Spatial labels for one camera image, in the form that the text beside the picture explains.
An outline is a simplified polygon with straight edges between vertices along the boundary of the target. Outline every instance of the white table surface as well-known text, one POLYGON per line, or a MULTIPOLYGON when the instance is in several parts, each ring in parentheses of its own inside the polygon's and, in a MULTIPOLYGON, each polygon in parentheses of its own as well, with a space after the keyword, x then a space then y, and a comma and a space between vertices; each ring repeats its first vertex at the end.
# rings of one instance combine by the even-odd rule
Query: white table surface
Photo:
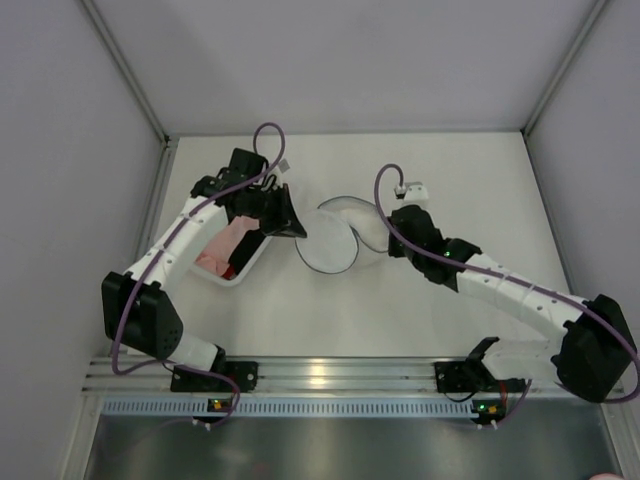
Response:
MULTIPOLYGON (((272 159, 276 136, 260 153, 272 159)), ((175 219, 193 184, 225 166, 250 137, 180 139, 159 221, 175 219)), ((517 133, 297 135, 287 137, 294 206, 299 215, 336 195, 373 199, 387 162, 407 181, 421 180, 443 235, 480 246, 495 260, 548 287, 566 290, 549 223, 517 133)), ((396 200, 393 173, 382 201, 396 200)), ((473 299, 432 285, 408 261, 384 258, 363 269, 323 275, 308 269, 291 239, 276 238, 237 287, 189 272, 172 300, 185 329, 235 355, 465 355, 482 338, 538 338, 525 326, 473 299)))

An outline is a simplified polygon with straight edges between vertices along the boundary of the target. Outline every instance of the gray wall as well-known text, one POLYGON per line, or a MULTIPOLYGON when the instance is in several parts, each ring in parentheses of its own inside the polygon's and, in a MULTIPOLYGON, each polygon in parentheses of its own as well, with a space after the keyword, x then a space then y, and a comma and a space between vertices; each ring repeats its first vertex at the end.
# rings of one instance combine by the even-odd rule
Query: gray wall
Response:
POLYGON ((54 478, 159 144, 79 7, 0 7, 0 477, 54 478))
POLYGON ((593 0, 96 0, 170 133, 511 129, 593 0))
POLYGON ((640 340, 640 2, 612 2, 530 139, 578 293, 640 340))

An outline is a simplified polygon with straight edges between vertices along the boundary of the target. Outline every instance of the metal floor panel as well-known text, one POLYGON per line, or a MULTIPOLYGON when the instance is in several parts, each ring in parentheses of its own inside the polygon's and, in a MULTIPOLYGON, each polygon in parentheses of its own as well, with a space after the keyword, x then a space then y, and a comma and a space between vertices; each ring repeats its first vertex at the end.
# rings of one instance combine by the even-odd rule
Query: metal floor panel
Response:
POLYGON ((85 480, 586 480, 619 471, 602 410, 578 400, 529 400, 498 431, 448 419, 237 418, 210 433, 171 425, 131 448, 163 421, 103 416, 85 480))

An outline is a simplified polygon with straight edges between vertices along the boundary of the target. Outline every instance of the cable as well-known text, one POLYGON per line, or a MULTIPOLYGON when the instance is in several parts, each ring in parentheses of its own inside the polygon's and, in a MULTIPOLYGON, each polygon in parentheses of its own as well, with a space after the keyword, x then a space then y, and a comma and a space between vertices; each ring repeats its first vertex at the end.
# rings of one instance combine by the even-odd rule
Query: cable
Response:
POLYGON ((505 422, 508 422, 509 419, 513 418, 516 412, 522 408, 522 405, 524 405, 524 399, 527 398, 527 395, 529 395, 529 390, 531 390, 531 383, 531 380, 527 382, 527 385, 524 387, 524 391, 522 392, 522 395, 520 395, 520 398, 518 399, 516 404, 511 410, 507 412, 504 418, 498 422, 499 426, 504 426, 505 422))
MULTIPOLYGON (((196 207, 194 207, 188 214, 187 217, 183 218, 180 223, 178 223, 178 225, 176 225, 176 228, 174 228, 174 230, 168 235, 167 239, 165 240, 165 242, 162 244, 162 249, 160 251, 158 251, 154 257, 151 259, 151 261, 149 262, 149 265, 147 265, 147 268, 145 268, 145 270, 142 272, 142 275, 140 275, 140 278, 138 279, 138 281, 136 281, 135 285, 133 286, 133 289, 131 290, 131 293, 129 294, 129 298, 127 299, 127 303, 125 304, 125 307, 122 311, 122 316, 120 317, 120 322, 118 323, 118 329, 116 330, 116 335, 115 338, 113 340, 113 345, 111 347, 111 369, 113 370, 113 373, 116 375, 127 375, 135 370, 138 370, 139 368, 145 367, 147 365, 152 365, 155 363, 159 363, 158 360, 146 360, 143 362, 140 362, 130 368, 127 368, 126 370, 120 370, 119 366, 118 366, 118 355, 120 353, 120 345, 122 342, 122 335, 124 334, 124 327, 125 324, 127 323, 127 319, 129 318, 129 314, 131 313, 131 309, 133 307, 133 304, 135 303, 135 300, 138 296, 138 292, 140 291, 140 288, 142 287, 142 285, 144 284, 144 281, 147 279, 147 277, 149 276, 149 274, 151 273, 151 271, 153 270, 153 268, 158 264, 158 262, 160 261, 160 258, 162 257, 162 255, 164 254, 164 250, 166 248, 169 247, 169 245, 171 245, 171 243, 175 240, 175 238, 178 236, 178 234, 182 231, 182 229, 184 228, 184 226, 187 224, 187 222, 189 221, 189 219, 191 217, 193 217, 195 214, 197 214, 200 210, 202 210, 204 207, 206 207, 207 205, 212 204, 213 202, 215 202, 216 200, 218 200, 219 198, 228 195, 230 193, 236 192, 238 190, 242 190, 243 188, 246 188, 250 185, 253 185, 254 183, 262 180, 264 177, 266 177, 267 175, 269 175, 277 166, 278 163, 280 163, 280 160, 282 160, 282 157, 284 155, 284 150, 285 150, 285 136, 284 136, 284 131, 282 130, 282 128, 273 122, 266 122, 263 123, 262 125, 260 125, 256 131, 253 134, 253 151, 255 153, 258 153, 258 136, 260 135, 260 132, 266 128, 266 127, 273 127, 277 130, 278 134, 280 135, 280 151, 278 152, 278 155, 276 157, 276 159, 273 161, 273 163, 263 172, 259 173, 258 175, 256 175, 255 177, 252 177, 248 180, 245 180, 242 183, 239 183, 237 185, 234 185, 232 187, 229 187, 221 192, 218 192, 214 195, 212 195, 211 197, 207 198, 206 200, 204 200, 203 202, 199 203, 198 205, 196 205, 196 207)), ((164 363, 173 363, 170 361, 165 360, 164 363)), ((229 408, 229 410, 227 411, 227 415, 225 417, 223 417, 218 423, 216 423, 216 426, 223 424, 224 422, 226 422, 231 415, 233 414, 233 412, 236 410, 238 403, 240 402, 240 387, 238 387, 238 385, 231 380, 229 377, 226 377, 225 375, 221 375, 219 373, 215 373, 215 372, 208 372, 206 370, 199 370, 196 368, 191 368, 188 367, 186 365, 180 365, 180 368, 183 370, 186 370, 188 372, 192 372, 192 373, 197 373, 199 375, 204 375, 207 377, 211 377, 211 378, 215 378, 217 380, 226 382, 227 384, 229 384, 233 390, 233 392, 235 393, 234 395, 234 401, 232 402, 231 408, 229 408)))
POLYGON ((569 305, 570 307, 573 307, 573 308, 579 310, 580 312, 588 315, 593 320, 595 320, 602 328, 604 328, 607 332, 609 332, 616 339, 616 341, 618 343, 620 343, 620 345, 622 345, 622 348, 631 357, 631 360, 633 361, 633 364, 634 364, 634 366, 636 368, 636 374, 637 374, 637 377, 638 377, 638 382, 636 383, 636 387, 631 393, 629 393, 627 395, 624 395, 624 396, 622 396, 620 398, 612 398, 612 399, 605 400, 604 403, 624 403, 624 402, 629 402, 631 400, 634 400, 635 398, 637 398, 640 395, 640 358, 638 358, 638 355, 635 352, 635 350, 633 349, 633 347, 631 345, 629 345, 629 342, 627 342, 627 340, 622 335, 620 335, 620 333, 615 328, 613 328, 611 325, 609 325, 607 323, 607 321, 604 320, 600 315, 598 315, 595 312, 592 312, 586 306, 582 305, 581 303, 576 302, 575 300, 567 298, 564 295, 556 293, 556 292, 554 292, 552 290, 549 290, 547 288, 540 287, 540 286, 535 285, 533 283, 527 282, 526 280, 522 280, 520 278, 512 277, 511 275, 503 275, 503 274, 501 274, 499 272, 496 272, 496 271, 493 271, 493 270, 488 270, 488 269, 482 268, 482 267, 477 267, 475 265, 467 265, 466 263, 458 262, 456 260, 452 260, 450 258, 443 257, 441 255, 437 255, 437 254, 435 254, 433 252, 430 252, 428 250, 420 248, 417 245, 414 245, 409 240, 407 240, 400 232, 398 232, 394 228, 394 226, 391 224, 391 222, 387 219, 387 217, 386 217, 386 215, 384 213, 384 210, 382 210, 382 206, 380 204, 380 181, 382 180, 382 176, 384 175, 384 173, 389 169, 396 170, 398 172, 398 174, 400 175, 400 184, 402 185, 404 183, 404 174, 402 172, 402 168, 400 168, 400 166, 398 166, 398 165, 396 165, 394 163, 388 163, 385 166, 383 166, 380 169, 380 171, 378 172, 378 174, 376 175, 376 180, 375 180, 375 184, 374 184, 374 187, 373 187, 373 197, 375 199, 376 209, 378 210, 378 214, 380 215, 380 219, 386 225, 386 227, 389 229, 389 232, 394 237, 396 237, 400 242, 402 242, 402 244, 404 244, 406 247, 410 248, 414 252, 419 253, 420 255, 424 255, 425 257, 428 257, 431 260, 435 260, 437 262, 443 263, 445 265, 450 265, 452 267, 460 268, 462 270, 470 270, 472 272, 481 273, 483 275, 487 275, 487 276, 495 277, 495 278, 500 278, 500 279, 503 279, 504 281, 515 283, 516 285, 520 285, 521 287, 529 288, 529 289, 532 289, 532 290, 534 290, 536 292, 542 293, 543 295, 546 295, 549 298, 552 298, 554 300, 562 302, 565 305, 569 305))
POLYGON ((268 177, 264 177, 262 182, 262 190, 271 190, 273 186, 276 184, 278 178, 275 175, 269 175, 268 177))
POLYGON ((500 381, 500 400, 502 401, 502 406, 507 408, 508 400, 509 400, 509 392, 507 391, 507 386, 504 381, 500 381))
POLYGON ((451 398, 451 397, 450 397, 449 395, 447 395, 446 393, 443 393, 443 395, 444 395, 445 397, 447 397, 449 400, 451 400, 452 402, 455 402, 455 403, 464 403, 464 402, 466 402, 467 400, 471 400, 471 399, 475 396, 475 394, 476 394, 476 393, 478 393, 478 391, 477 391, 477 390, 476 390, 475 392, 473 392, 473 393, 470 393, 469 395, 467 395, 467 396, 466 396, 466 397, 464 397, 464 398, 457 398, 457 399, 456 399, 456 398, 451 398))

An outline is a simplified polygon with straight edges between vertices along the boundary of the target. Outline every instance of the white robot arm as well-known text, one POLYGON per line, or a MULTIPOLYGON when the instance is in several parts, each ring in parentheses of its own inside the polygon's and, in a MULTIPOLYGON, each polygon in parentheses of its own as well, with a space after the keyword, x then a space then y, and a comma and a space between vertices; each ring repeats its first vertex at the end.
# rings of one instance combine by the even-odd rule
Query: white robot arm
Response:
MULTIPOLYGON (((482 391, 501 380, 542 380, 559 383, 588 401, 606 399, 632 356, 589 313, 604 319, 636 351, 614 300, 599 295, 594 301, 587 301, 535 285, 492 260, 477 246, 444 238, 426 211, 428 194, 421 183, 406 183, 395 193, 403 200, 402 206, 384 219, 395 231, 395 235, 389 235, 390 256, 408 258, 429 281, 490 303, 546 339, 485 338, 464 362, 455 365, 454 383, 465 384, 463 391, 482 391), (429 255, 417 253, 397 234, 429 255)), ((439 376, 446 383, 446 369, 441 373, 439 376)))
POLYGON ((288 185, 252 182, 265 168, 264 157, 236 148, 229 167, 196 183, 176 220, 144 257, 123 275, 107 275, 102 283, 105 331, 116 345, 122 342, 155 359, 206 372, 224 363, 222 348, 183 330, 170 295, 206 245, 235 217, 258 219, 262 239, 306 237, 288 185), (247 186, 220 194, 243 183, 247 186))

